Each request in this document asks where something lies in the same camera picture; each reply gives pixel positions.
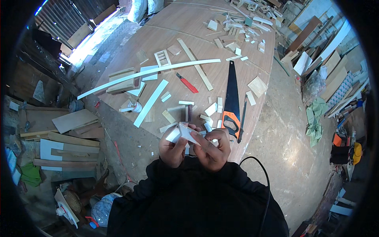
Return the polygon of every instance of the wooden workbench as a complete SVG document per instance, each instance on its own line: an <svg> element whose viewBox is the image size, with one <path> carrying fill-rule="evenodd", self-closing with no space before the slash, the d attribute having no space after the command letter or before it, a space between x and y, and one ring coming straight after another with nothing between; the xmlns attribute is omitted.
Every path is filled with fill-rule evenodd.
<svg viewBox="0 0 379 237"><path fill-rule="evenodd" d="M235 9L230 7L225 1L187 0L186 2L218 6L235 11ZM184 43L191 48L198 60L215 58L221 59L220 63L202 65L210 83L214 88L212 91L207 90L200 78L200 75L193 66L175 69L173 72L165 75L159 73L158 80L145 81L146 87L139 98L139 102L142 106L145 105L162 79L169 81L167 87L161 95L168 91L171 94L171 98L163 103L160 100L160 95L154 104L155 122L143 122L141 124L142 128L159 138L163 135L163 133L159 132L159 128L170 124L169 121L162 115L162 112L169 107L179 106L179 100L195 102L197 108L193 111L192 123L196 124L198 127L202 127L203 129L203 123L205 121L199 119L198 115L205 115L204 110L211 105L208 102L208 96L211 97L212 103L217 102L217 97L222 97L223 103L225 102L227 78L229 73L229 62L225 59L233 57L235 54L228 49L217 48L214 43L213 39L227 35L227 32L224 32L222 30L223 27L220 25L218 25L217 32L222 31L222 33L205 36L207 34L214 33L214 31L207 29L203 22L209 22L210 19L214 19L215 15L218 14L215 13L217 11L209 10L209 8L213 7L180 3L172 3L164 8L161 12L149 20L146 25L141 27L121 48L121 50L113 58L112 62L108 65L96 85L100 86L108 83L108 74L112 72L120 71L129 67L134 67L137 71L139 71L141 66L145 67L156 65L157 62L154 57L155 52L167 49L173 44L182 49L177 41L177 38L181 38ZM247 15L249 14L249 11L244 7L241 7L240 10ZM257 42L254 44L249 42L238 43L239 45L242 45L242 55L249 57L249 59L245 61L241 61L240 59L234 60L238 81L241 119L243 115L245 92L250 90L247 84L256 76L259 76L266 84L268 84L270 79L275 43L275 31L272 28L270 29L271 32L264 31L263 34L256 30L260 34L260 36L257 36L258 39L256 41L261 42L262 39L266 41L264 54L257 50ZM146 52L149 60L142 65L139 65L136 52L141 49ZM172 64L190 61L183 49L181 53L176 56L169 53L169 57ZM176 72L191 82L199 90L199 93L193 94L188 88L186 88L177 78ZM115 110L120 109L121 105L128 99L128 95L125 93L111 95L107 94L105 90L98 91L96 95ZM236 139L230 136L231 139L235 140L235 142L230 144L232 152L229 157L229 161L238 163L241 160L241 157L246 150L254 128L257 124L258 117L265 100L265 95L262 95L259 99L254 95L254 98L257 103L256 105L250 106L249 102L247 103L242 142L238 144ZM134 121L138 116L136 113L129 112L125 112L123 114L132 121ZM176 119L177 122L184 121L183 110L172 111L170 114ZM216 127L217 120L221 119L221 114L214 113L211 118L214 121L213 127Z"/></svg>

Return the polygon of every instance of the green rag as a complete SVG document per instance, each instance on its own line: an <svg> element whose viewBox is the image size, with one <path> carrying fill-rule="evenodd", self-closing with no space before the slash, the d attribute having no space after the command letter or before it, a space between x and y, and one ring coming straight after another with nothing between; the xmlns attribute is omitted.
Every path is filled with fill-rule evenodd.
<svg viewBox="0 0 379 237"><path fill-rule="evenodd" d="M41 177L39 176L39 167L34 166L33 163L29 163L20 169L22 171L21 181L24 181L33 187L37 187L41 183Z"/></svg>
<svg viewBox="0 0 379 237"><path fill-rule="evenodd" d="M323 126L321 125L320 118L328 110L328 105L325 101L318 97L306 109L308 118L308 129L305 133L310 136L310 147L317 145L323 135Z"/></svg>

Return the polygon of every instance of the black cable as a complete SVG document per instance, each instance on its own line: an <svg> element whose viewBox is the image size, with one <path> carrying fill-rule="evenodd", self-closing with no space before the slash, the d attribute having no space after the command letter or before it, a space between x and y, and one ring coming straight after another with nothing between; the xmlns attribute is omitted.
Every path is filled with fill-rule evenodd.
<svg viewBox="0 0 379 237"><path fill-rule="evenodd" d="M258 231L258 237L259 237L259 236L261 235L261 233L262 233L263 223L265 222L266 213L267 213L267 209L268 209L268 203L270 202L270 196L271 196L271 192L270 192L270 181L268 180L267 172L266 172L265 168L263 167L262 163L261 163L257 158L255 158L254 156L249 156L249 157L246 157L245 159L243 159L243 160L240 162L240 166L241 166L242 162L244 162L245 160L247 160L247 159L249 159L249 158L253 158L254 160L256 160L256 161L259 163L259 165L262 167L263 171L265 172L266 179L267 179L268 199L267 199L267 203L266 203L265 212L263 213L262 222L261 222L261 225L260 225L260 227L259 227L259 231Z"/></svg>

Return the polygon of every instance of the person's left hand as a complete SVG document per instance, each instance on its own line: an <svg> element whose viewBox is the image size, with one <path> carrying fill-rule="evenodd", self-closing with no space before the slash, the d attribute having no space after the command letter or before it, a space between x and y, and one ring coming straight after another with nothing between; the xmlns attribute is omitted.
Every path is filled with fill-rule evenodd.
<svg viewBox="0 0 379 237"><path fill-rule="evenodd" d="M196 127L196 125L193 125L193 124L189 124L188 126L198 132L201 130L200 128ZM184 160L185 146L188 141L182 137L178 139L178 142L176 144L166 140L166 137L170 134L170 132L174 128L175 126L167 129L167 131L164 133L161 140L159 141L159 154L160 154L161 160L166 165L172 168L178 168L179 165Z"/></svg>

